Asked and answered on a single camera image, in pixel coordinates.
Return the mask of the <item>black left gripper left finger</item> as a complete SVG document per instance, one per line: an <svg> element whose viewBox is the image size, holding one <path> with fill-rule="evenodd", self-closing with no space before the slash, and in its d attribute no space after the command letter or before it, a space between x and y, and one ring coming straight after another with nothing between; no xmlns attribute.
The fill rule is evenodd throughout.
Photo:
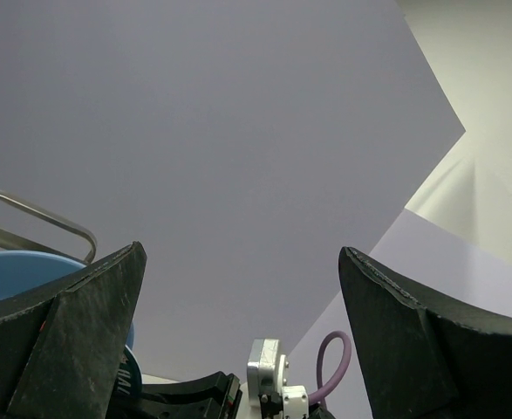
<svg viewBox="0 0 512 419"><path fill-rule="evenodd" d="M0 418L103 418L147 264L133 242L0 300Z"/></svg>

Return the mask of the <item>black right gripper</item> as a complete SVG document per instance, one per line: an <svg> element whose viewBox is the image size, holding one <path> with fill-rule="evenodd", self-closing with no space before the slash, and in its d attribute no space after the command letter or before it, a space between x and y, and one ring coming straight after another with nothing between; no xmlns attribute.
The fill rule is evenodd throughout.
<svg viewBox="0 0 512 419"><path fill-rule="evenodd" d="M249 402L249 391L234 374L219 371L192 381L121 385L113 393L108 418L332 418L322 404L311 404L304 391L287 395L266 391Z"/></svg>

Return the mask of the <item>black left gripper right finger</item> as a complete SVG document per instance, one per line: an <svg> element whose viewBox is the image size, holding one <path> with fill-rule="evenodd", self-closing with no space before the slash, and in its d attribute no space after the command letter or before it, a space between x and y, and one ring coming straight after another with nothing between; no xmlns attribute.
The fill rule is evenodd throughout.
<svg viewBox="0 0 512 419"><path fill-rule="evenodd" d="M512 318L344 247L338 274L375 418L512 418Z"/></svg>

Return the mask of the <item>blue plastic plate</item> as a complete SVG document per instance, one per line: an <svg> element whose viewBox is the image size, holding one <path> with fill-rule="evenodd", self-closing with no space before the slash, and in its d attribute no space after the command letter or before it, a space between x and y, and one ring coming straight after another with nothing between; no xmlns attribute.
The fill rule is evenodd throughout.
<svg viewBox="0 0 512 419"><path fill-rule="evenodd" d="M0 345L31 361L56 354L115 368L133 346L146 255L130 244L93 264L40 251L0 251Z"/></svg>

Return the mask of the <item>white plate with dark rim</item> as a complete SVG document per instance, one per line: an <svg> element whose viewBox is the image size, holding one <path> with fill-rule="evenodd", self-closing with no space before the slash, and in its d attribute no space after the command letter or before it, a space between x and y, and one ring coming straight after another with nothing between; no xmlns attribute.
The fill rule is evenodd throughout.
<svg viewBox="0 0 512 419"><path fill-rule="evenodd" d="M142 386L142 374L139 363L131 348L125 345L113 386L113 392L117 395L138 398L141 396Z"/></svg>

